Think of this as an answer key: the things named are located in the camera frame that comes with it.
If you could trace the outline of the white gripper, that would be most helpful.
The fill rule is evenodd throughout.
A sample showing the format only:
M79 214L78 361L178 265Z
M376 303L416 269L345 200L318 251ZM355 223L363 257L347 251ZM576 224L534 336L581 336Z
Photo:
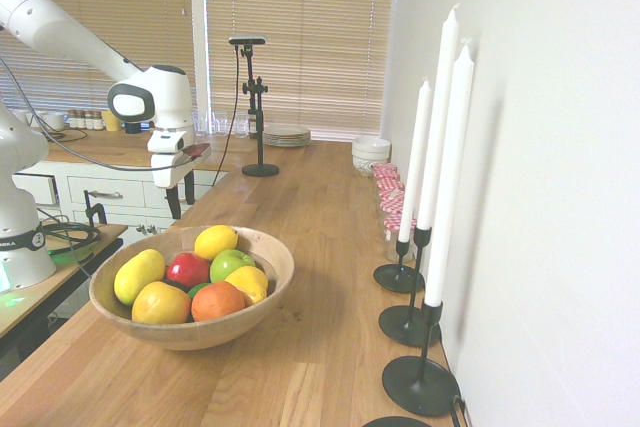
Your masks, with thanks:
M155 129L147 143L152 154L151 168L153 181L157 187L166 189L166 200L174 220L180 220L182 209L177 183L184 177L185 200L188 205L195 203L195 177L193 164L183 150L195 143L195 132L187 130Z

